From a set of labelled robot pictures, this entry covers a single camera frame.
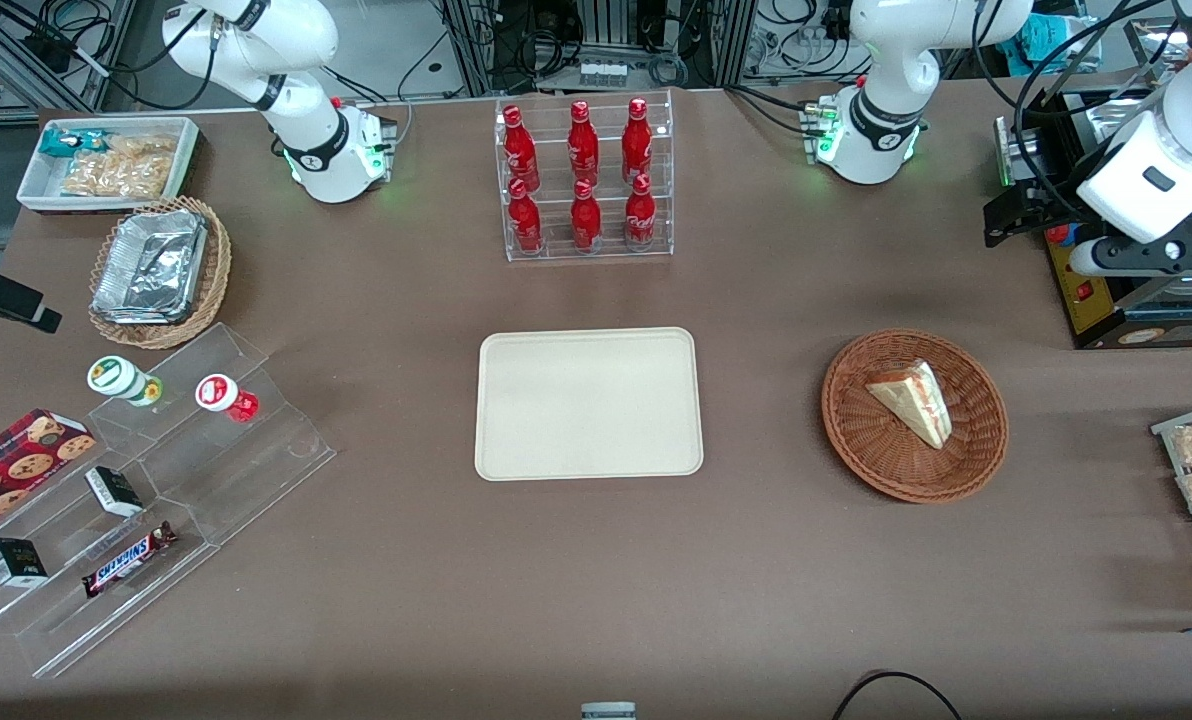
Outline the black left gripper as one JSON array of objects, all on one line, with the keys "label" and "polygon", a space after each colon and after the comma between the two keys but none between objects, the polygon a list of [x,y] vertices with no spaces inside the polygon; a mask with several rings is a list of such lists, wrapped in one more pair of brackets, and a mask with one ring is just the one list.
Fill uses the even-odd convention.
[{"label": "black left gripper", "polygon": [[1016,234],[1028,232],[1039,232],[1045,241],[1076,241],[1079,228],[1088,223],[1089,217],[1053,199],[1039,184],[1016,184],[1016,195],[986,201],[985,246],[994,249]]}]

